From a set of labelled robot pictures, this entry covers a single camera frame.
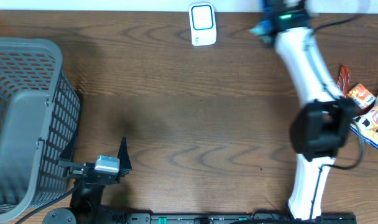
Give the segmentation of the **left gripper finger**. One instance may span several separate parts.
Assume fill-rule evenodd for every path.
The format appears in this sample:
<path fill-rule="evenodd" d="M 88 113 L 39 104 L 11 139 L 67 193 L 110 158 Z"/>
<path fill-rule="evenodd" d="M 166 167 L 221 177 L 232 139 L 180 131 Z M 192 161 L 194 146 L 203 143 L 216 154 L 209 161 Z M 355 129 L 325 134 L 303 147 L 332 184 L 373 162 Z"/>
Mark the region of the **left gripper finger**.
<path fill-rule="evenodd" d="M 76 146 L 78 131 L 79 129 L 76 128 L 70 141 L 68 142 L 68 144 L 66 145 L 62 153 L 59 155 L 59 158 L 58 158 L 59 161 L 71 161 L 73 159 L 73 153 Z"/>
<path fill-rule="evenodd" d="M 119 170 L 120 171 L 131 171 L 132 165 L 127 151 L 127 139 L 123 137 L 121 140 L 121 145 L 118 152 L 118 159 L 120 160 Z"/>

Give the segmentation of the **yellow snack bag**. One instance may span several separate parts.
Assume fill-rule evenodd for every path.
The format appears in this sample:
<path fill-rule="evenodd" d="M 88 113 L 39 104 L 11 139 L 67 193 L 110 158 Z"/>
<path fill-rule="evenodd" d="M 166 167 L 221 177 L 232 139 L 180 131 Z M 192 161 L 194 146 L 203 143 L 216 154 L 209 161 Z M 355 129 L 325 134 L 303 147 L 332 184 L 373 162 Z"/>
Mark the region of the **yellow snack bag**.
<path fill-rule="evenodd" d="M 354 118 L 351 131 L 378 150 L 378 95 L 374 106 L 366 113 Z"/>

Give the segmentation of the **orange tissue pack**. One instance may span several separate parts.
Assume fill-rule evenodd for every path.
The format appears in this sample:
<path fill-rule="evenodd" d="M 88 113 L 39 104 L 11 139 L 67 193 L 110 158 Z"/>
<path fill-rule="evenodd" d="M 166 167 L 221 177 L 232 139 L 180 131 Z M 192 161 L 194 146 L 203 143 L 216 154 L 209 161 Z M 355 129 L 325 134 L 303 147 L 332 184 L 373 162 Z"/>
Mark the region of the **orange tissue pack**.
<path fill-rule="evenodd" d="M 350 97 L 362 110 L 369 107 L 376 100 L 376 97 L 360 83 L 354 86 L 347 93 L 347 96 Z"/>

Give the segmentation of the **light blue tissue packet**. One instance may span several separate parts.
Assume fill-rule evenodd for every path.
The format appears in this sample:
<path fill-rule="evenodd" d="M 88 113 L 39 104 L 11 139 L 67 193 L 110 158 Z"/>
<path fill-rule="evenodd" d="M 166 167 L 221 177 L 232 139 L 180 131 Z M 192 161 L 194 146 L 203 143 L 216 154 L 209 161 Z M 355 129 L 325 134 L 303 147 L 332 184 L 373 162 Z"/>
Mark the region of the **light blue tissue packet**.
<path fill-rule="evenodd" d="M 249 32 L 256 36 L 267 36 L 270 34 L 271 24 L 269 20 L 260 21 L 256 26 L 249 29 Z"/>

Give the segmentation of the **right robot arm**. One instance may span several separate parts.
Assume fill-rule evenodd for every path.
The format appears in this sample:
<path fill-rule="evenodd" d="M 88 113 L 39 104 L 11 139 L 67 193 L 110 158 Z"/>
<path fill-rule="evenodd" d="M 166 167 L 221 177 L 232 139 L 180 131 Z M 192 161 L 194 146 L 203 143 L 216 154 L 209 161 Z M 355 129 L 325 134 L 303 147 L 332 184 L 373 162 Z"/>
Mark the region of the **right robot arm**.
<path fill-rule="evenodd" d="M 264 20 L 255 33 L 283 60 L 300 104 L 289 132 L 297 169 L 288 207 L 294 219 L 311 221 L 321 215 L 328 174 L 348 138 L 355 105 L 344 98 L 326 67 L 305 2 L 263 1 L 262 11 Z"/>

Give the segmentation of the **red chocolate bar wrapper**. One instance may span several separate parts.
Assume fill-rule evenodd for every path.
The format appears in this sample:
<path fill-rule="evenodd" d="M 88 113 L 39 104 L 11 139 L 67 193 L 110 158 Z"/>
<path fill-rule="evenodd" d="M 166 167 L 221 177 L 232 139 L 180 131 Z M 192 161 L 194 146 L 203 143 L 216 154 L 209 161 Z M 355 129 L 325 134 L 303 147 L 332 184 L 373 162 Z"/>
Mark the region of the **red chocolate bar wrapper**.
<path fill-rule="evenodd" d="M 348 94 L 349 81 L 351 77 L 351 71 L 347 66 L 341 65 L 339 69 L 339 75 L 336 82 L 337 87 L 342 92 L 344 97 Z"/>

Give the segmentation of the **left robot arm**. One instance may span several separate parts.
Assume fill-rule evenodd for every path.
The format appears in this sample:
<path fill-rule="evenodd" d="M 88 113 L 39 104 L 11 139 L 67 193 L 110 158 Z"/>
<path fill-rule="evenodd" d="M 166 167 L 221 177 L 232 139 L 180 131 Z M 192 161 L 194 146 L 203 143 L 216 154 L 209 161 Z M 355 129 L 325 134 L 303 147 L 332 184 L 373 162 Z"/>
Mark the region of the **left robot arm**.
<path fill-rule="evenodd" d="M 123 137 L 116 157 L 98 156 L 94 163 L 73 162 L 78 131 L 58 157 L 58 165 L 66 168 L 66 177 L 74 180 L 73 188 L 63 196 L 71 196 L 67 208 L 56 208 L 49 212 L 44 223 L 125 223 L 127 215 L 102 205 L 106 186 L 120 183 L 120 179 L 132 170 L 127 152 L 127 139 Z"/>

